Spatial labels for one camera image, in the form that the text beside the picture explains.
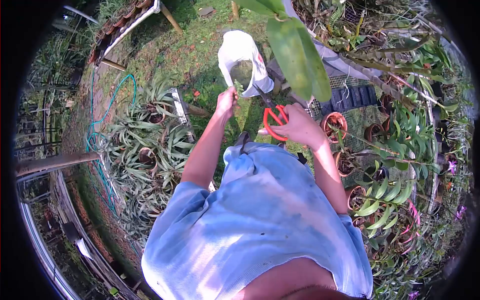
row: left hand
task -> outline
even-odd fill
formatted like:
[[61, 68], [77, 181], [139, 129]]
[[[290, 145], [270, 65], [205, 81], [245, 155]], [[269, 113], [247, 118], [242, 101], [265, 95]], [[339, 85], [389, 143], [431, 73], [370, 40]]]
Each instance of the left hand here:
[[238, 98], [235, 87], [231, 86], [228, 90], [218, 95], [215, 113], [230, 119], [233, 116], [233, 108], [237, 105]]

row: grass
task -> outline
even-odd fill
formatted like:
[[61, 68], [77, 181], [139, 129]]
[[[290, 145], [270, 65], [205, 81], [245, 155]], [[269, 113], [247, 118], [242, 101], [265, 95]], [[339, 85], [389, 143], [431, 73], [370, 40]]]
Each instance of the grass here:
[[[213, 112], [218, 94], [227, 89], [225, 80], [218, 67], [217, 53], [222, 45], [222, 35], [230, 29], [239, 29], [249, 33], [256, 42], [257, 48], [265, 62], [273, 58], [273, 53], [266, 37], [266, 17], [240, 10], [240, 20], [232, 20], [231, 3], [225, 0], [196, 1], [192, 6], [189, 1], [176, 3], [165, 2], [173, 17], [183, 29], [183, 35], [178, 35], [162, 14], [153, 15], [136, 28], [131, 36], [125, 38], [119, 47], [117, 55], [120, 63], [127, 66], [125, 74], [133, 74], [137, 83], [145, 85], [153, 77], [171, 78], [172, 86], [183, 92], [183, 99], [193, 105]], [[210, 18], [198, 18], [197, 11], [201, 7], [213, 6], [216, 12]], [[105, 98], [106, 91], [113, 92], [111, 86], [118, 84], [118, 71], [109, 68], [102, 74], [96, 90], [102, 88]], [[131, 102], [132, 85], [126, 84], [117, 95], [116, 114], [121, 115]], [[274, 97], [279, 104], [289, 104], [286, 93]], [[270, 136], [257, 136], [257, 131], [263, 128], [264, 105], [259, 97], [239, 100], [239, 107], [234, 117], [228, 122], [225, 131], [221, 154], [233, 145], [240, 132], [248, 131], [256, 142], [277, 144]], [[195, 134], [199, 138], [208, 120], [191, 116]], [[312, 165], [312, 155], [302, 145], [287, 141], [287, 148], [292, 153], [302, 152]], [[214, 180], [220, 183], [225, 164], [222, 156]]]

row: black plastic pot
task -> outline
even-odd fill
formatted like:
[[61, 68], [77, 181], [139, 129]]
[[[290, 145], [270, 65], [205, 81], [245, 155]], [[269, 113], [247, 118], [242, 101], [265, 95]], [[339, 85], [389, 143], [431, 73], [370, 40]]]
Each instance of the black plastic pot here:
[[368, 167], [365, 170], [366, 174], [363, 175], [363, 181], [369, 182], [369, 181], [372, 181], [372, 179], [375, 181], [383, 181], [385, 177], [386, 178], [390, 177], [390, 172], [388, 172], [388, 169], [383, 166], [380, 166], [380, 168], [378, 168], [375, 174], [373, 174], [373, 172], [375, 172], [375, 167]]

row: metal pole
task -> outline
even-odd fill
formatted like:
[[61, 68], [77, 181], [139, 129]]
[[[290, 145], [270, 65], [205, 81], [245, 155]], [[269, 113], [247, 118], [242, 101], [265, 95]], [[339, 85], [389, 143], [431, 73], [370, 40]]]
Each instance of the metal pole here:
[[90, 21], [92, 21], [93, 23], [100, 25], [100, 23], [99, 23], [97, 20], [95, 20], [94, 18], [86, 15], [84, 12], [81, 12], [81, 11], [79, 11], [78, 9], [73, 8], [72, 6], [64, 5], [63, 8], [65, 8], [65, 9], [71, 11], [71, 12], [74, 12], [74, 13], [76, 13], [76, 14], [79, 14], [79, 15], [81, 15], [82, 17], [84, 17], [85, 19], [90, 20]]

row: wooden post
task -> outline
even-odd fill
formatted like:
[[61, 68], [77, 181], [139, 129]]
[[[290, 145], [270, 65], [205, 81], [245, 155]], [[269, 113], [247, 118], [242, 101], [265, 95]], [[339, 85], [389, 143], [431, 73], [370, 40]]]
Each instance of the wooden post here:
[[113, 61], [108, 60], [108, 59], [102, 59], [101, 63], [104, 63], [104, 64], [106, 64], [107, 66], [110, 66], [110, 67], [114, 67], [115, 69], [118, 69], [118, 70], [123, 71], [123, 72], [125, 72], [125, 70], [127, 69], [125, 66], [117, 64], [116, 62], [113, 62]]
[[44, 169], [63, 167], [79, 164], [85, 161], [100, 159], [97, 152], [77, 152], [73, 154], [58, 155], [43, 159], [21, 161], [16, 167], [16, 176], [30, 174]]
[[232, 1], [232, 12], [233, 12], [233, 19], [238, 20], [240, 18], [239, 16], [239, 7], [238, 5]]
[[204, 118], [209, 118], [212, 116], [211, 113], [209, 113], [208, 111], [206, 111], [205, 109], [203, 108], [200, 108], [200, 107], [197, 107], [197, 106], [193, 106], [192, 104], [190, 103], [187, 103], [187, 106], [188, 106], [188, 111], [187, 113], [189, 114], [192, 114], [192, 115], [195, 115], [195, 116], [199, 116], [199, 117], [204, 117]]
[[173, 18], [172, 14], [168, 11], [168, 9], [165, 7], [165, 5], [162, 3], [160, 6], [160, 10], [162, 13], [167, 17], [168, 21], [173, 25], [173, 28], [181, 35], [183, 34], [183, 30], [180, 28], [180, 25], [175, 21]]

